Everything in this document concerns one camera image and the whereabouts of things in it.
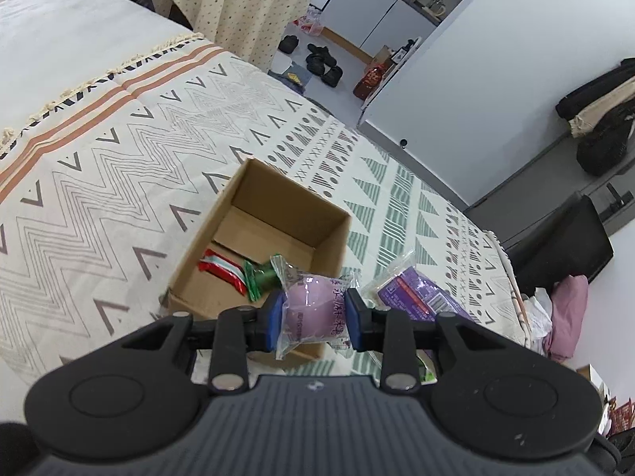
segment red bottle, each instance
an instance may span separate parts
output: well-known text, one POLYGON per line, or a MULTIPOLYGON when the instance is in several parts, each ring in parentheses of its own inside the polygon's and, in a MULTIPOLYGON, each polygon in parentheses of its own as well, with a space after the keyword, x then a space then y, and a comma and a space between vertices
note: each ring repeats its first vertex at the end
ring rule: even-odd
POLYGON ((353 94, 357 98, 366 100, 373 90, 382 82, 383 74, 386 72, 383 65, 375 66, 373 69, 369 69, 367 74, 358 82, 358 85, 353 89, 353 94))

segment clothing pile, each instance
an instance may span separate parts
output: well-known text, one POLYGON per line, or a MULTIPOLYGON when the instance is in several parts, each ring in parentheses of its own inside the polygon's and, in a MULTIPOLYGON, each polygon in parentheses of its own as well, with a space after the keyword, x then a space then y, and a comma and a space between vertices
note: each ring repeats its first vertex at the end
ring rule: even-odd
POLYGON ((580 138, 580 166, 590 175, 603 175, 625 157, 635 127, 635 58, 569 93, 556 112, 580 138))
POLYGON ((522 297, 531 327, 529 348, 557 362, 572 358, 587 309, 586 276, 567 276, 550 295, 544 288, 536 288, 533 297, 522 297))

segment shoe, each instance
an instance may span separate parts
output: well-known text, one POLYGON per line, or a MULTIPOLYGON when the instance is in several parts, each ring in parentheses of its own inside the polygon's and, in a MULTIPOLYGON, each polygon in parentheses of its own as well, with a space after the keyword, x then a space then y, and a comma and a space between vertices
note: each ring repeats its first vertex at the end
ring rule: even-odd
POLYGON ((337 64, 337 61, 335 60, 335 57, 333 57, 329 53, 328 47, 326 47, 326 46, 316 46, 313 43, 309 43, 309 45, 307 47, 309 48, 309 52, 312 52, 315 55, 321 56, 322 59, 324 60, 325 65, 328 66, 329 68, 332 68, 333 66, 335 66, 337 64))
POLYGON ((322 82, 324 82, 326 85, 335 87, 337 83, 340 82, 343 74, 344 72, 342 71, 342 68, 340 68, 340 66, 333 66, 331 69, 328 70, 327 73, 322 75, 321 79, 322 82))
POLYGON ((307 57, 307 69, 319 77, 324 75, 325 68, 322 56, 318 54, 310 54, 307 57))
POLYGON ((280 44, 278 45, 278 50, 280 50, 284 54, 291 54, 295 50, 295 47, 298 46, 298 38, 294 35, 285 36, 280 44))

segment bottle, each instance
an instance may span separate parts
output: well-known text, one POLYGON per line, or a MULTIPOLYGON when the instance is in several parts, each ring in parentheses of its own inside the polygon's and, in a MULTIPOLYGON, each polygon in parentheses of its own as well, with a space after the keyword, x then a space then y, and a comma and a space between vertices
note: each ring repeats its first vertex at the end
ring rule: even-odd
POLYGON ((362 79, 358 82, 358 85, 353 89, 353 94, 357 98, 361 98, 362 100, 366 100, 368 95, 370 95, 373 90, 382 82, 383 74, 386 72, 386 69, 383 65, 375 66, 373 69, 369 69, 367 74, 362 77, 362 79))
POLYGON ((414 44, 415 44, 414 40, 408 39, 408 44, 405 46, 402 46, 391 57, 391 60, 393 61, 393 63, 399 64, 399 61, 401 61, 406 56, 406 54, 410 51, 410 49, 413 47, 414 44))

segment red package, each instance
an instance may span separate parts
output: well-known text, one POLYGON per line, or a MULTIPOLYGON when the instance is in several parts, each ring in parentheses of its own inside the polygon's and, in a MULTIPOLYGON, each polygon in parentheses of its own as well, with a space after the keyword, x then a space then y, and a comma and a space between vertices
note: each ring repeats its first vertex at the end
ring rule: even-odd
POLYGON ((227 281, 242 295, 247 293, 247 284, 240 265, 212 249, 205 251, 205 255, 199 261, 199 270, 209 272, 220 277, 223 281, 227 281))

